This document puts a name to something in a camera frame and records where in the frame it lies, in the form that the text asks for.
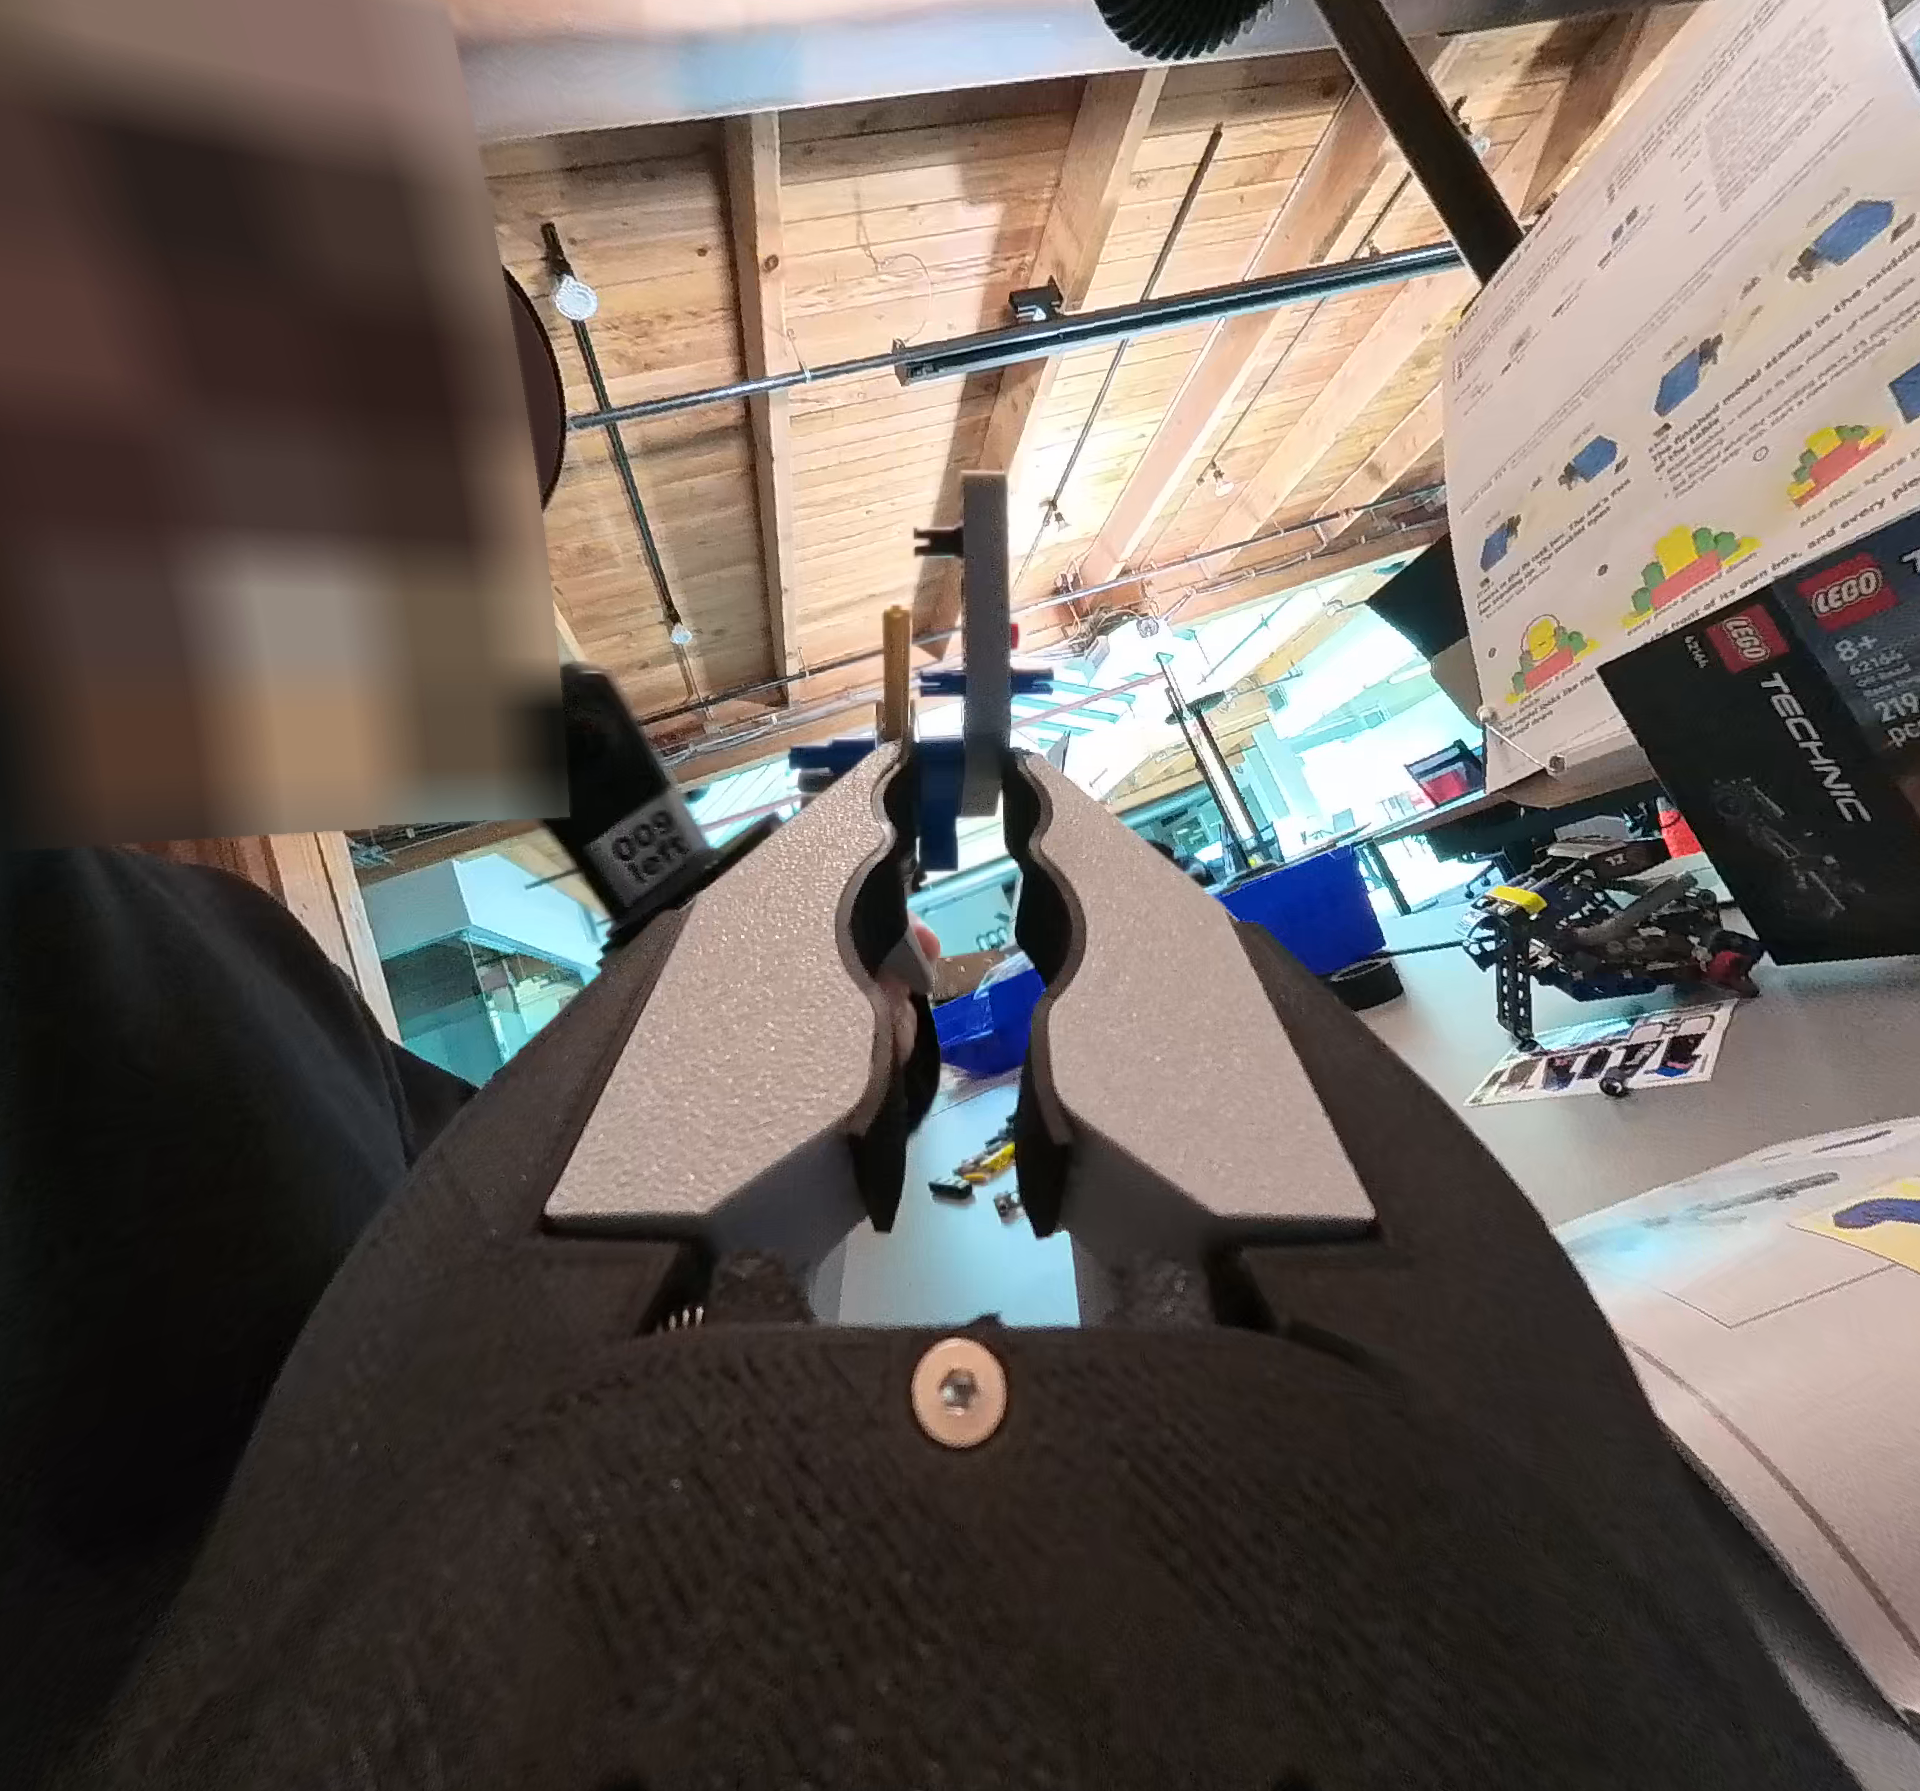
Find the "black lego box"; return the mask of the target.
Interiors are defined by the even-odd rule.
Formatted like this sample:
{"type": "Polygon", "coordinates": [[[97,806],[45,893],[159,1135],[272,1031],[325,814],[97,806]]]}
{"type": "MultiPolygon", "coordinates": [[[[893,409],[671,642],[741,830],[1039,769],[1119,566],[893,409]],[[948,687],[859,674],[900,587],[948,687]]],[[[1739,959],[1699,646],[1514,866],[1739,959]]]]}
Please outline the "black lego box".
{"type": "Polygon", "coordinates": [[[1598,670],[1782,966],[1917,952],[1917,513],[1598,670]]]}

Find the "lego instruction booklet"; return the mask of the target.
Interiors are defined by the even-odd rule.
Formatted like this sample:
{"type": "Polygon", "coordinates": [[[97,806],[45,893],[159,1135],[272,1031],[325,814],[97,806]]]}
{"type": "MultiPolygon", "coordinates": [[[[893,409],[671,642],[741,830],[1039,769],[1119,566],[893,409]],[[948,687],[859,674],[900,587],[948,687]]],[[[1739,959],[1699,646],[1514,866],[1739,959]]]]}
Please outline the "lego instruction booklet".
{"type": "Polygon", "coordinates": [[[1916,1730],[1916,1116],[1790,1139],[1556,1237],[1679,1453],[1916,1730]]]}

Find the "person's black sweater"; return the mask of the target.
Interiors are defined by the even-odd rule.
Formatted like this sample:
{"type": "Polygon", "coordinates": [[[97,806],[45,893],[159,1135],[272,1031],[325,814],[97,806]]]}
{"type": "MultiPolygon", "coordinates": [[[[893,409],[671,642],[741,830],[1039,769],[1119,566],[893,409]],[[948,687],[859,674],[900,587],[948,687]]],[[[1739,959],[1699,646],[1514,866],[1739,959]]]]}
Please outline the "person's black sweater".
{"type": "Polygon", "coordinates": [[[251,884],[4,853],[4,1788],[90,1736],[300,1327],[475,1091],[251,884]]]}

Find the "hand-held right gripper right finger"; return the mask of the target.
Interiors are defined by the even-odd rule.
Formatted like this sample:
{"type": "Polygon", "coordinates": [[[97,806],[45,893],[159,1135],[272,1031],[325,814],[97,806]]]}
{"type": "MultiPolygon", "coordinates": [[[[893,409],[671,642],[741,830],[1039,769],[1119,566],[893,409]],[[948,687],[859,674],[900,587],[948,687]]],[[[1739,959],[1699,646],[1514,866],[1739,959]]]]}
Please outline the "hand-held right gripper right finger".
{"type": "Polygon", "coordinates": [[[1038,972],[1016,1168],[1062,1239],[1081,1318],[1152,1280],[1209,1292],[1245,1251],[1347,1249],[1380,1230],[1241,929],[1043,759],[1012,751],[1003,830],[1038,972]]]}

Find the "partly built lego car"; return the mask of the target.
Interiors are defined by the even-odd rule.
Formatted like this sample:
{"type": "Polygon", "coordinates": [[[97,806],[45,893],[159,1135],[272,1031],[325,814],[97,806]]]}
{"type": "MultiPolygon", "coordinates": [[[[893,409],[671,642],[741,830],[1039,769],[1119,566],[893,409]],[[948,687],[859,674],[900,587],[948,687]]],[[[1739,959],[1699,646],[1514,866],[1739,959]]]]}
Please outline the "partly built lego car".
{"type": "Polygon", "coordinates": [[[1535,1049],[1535,995],[1580,1004],[1666,989],[1753,999],[1764,945],[1734,929],[1717,891],[1673,868],[1657,839],[1562,842],[1472,902],[1463,952],[1491,977],[1496,1018],[1535,1049]]]}

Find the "hanging illustrated paper poster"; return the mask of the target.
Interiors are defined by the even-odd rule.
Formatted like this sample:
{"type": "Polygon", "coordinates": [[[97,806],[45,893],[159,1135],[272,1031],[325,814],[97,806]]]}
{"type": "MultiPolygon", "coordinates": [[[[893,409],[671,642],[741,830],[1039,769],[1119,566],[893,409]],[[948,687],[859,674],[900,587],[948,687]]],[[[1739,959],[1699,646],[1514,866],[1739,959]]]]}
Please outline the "hanging illustrated paper poster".
{"type": "Polygon", "coordinates": [[[1444,475],[1489,788],[1598,679],[1916,510],[1917,97],[1884,0],[1716,0],[1483,287],[1444,475]]]}

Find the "ceiling track rail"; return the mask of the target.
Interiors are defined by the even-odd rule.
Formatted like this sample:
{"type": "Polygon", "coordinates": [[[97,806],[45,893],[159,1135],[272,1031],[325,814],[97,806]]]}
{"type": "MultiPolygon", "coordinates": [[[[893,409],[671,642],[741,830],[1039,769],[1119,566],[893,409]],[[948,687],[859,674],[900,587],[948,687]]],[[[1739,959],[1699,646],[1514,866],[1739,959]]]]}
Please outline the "ceiling track rail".
{"type": "Polygon", "coordinates": [[[571,414],[564,425],[571,432],[597,432],[612,425],[674,417],[711,404],[749,402],[785,391],[837,385],[881,372],[891,374],[905,388],[947,381],[1018,364],[1043,364],[1082,348],[1118,347],[1137,338],[1173,334],[1199,325],[1268,315],[1328,298],[1418,282],[1465,269],[1466,262],[1454,244],[1432,244],[1371,259],[1316,265],[1226,287],[1143,300],[1122,307],[1050,315],[1039,323],[1010,325],[958,338],[904,342],[866,357],[807,364],[762,377],[743,377],[725,385],[611,404],[571,414]]]}

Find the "blue plastic bin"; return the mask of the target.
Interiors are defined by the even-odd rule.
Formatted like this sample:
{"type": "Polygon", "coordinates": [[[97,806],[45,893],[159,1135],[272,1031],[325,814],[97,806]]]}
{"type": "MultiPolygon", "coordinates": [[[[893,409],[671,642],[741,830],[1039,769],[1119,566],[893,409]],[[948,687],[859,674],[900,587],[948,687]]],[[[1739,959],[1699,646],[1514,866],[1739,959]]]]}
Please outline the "blue plastic bin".
{"type": "MultiPolygon", "coordinates": [[[[1353,851],[1324,851],[1209,893],[1229,917],[1279,939],[1318,978],[1383,950],[1380,915],[1353,851]]],[[[965,956],[942,959],[972,977],[961,977],[929,1016],[941,1061],[965,1078],[989,1080],[1020,1067],[1043,983],[1015,945],[978,957],[978,966],[965,956]]]]}

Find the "grey and blue lego assembly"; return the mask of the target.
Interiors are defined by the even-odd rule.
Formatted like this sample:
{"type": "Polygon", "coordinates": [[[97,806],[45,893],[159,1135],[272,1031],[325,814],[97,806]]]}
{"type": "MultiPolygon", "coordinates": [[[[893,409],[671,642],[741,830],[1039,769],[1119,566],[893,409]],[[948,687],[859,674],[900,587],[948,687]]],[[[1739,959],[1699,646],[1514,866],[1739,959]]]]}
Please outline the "grey and blue lego assembly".
{"type": "Polygon", "coordinates": [[[958,566],[961,659],[955,669],[910,673],[905,694],[957,700],[958,735],[924,737],[915,722],[904,722],[787,751],[799,792],[811,801],[883,746],[893,748],[879,803],[896,833],[895,864],[907,891],[961,868],[962,821],[1012,809],[1016,853],[1025,853],[1039,819],[1028,755],[1012,741],[1015,702],[1045,696],[1052,679],[1015,662],[1008,524],[1008,479],[978,470],[961,476],[958,522],[915,535],[915,555],[958,566]]]}

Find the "lego sticker sheet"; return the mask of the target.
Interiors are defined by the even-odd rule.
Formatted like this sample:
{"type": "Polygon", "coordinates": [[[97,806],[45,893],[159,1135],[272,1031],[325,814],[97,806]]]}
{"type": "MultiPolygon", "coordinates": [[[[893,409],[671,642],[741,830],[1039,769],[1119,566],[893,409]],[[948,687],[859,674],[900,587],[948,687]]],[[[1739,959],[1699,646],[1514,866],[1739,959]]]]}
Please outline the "lego sticker sheet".
{"type": "Polygon", "coordinates": [[[1507,1050],[1468,1091],[1466,1103],[1499,1109],[1577,1096],[1604,1097],[1597,1082],[1608,1069],[1631,1073],[1629,1096],[1712,1084],[1739,1012],[1737,1001],[1712,1001],[1606,1016],[1543,1031],[1533,1044],[1507,1050]]]}

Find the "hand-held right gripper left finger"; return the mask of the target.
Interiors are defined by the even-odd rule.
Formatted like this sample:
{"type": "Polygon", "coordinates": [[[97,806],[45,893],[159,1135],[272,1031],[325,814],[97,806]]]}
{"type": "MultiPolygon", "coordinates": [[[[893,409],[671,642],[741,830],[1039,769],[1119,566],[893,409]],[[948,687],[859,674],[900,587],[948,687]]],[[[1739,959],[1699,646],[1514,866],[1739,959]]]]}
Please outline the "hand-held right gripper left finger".
{"type": "Polygon", "coordinates": [[[762,1253],[808,1280],[896,1226],[914,995],[883,746],[708,891],[673,936],[543,1207],[554,1235],[762,1253]]]}

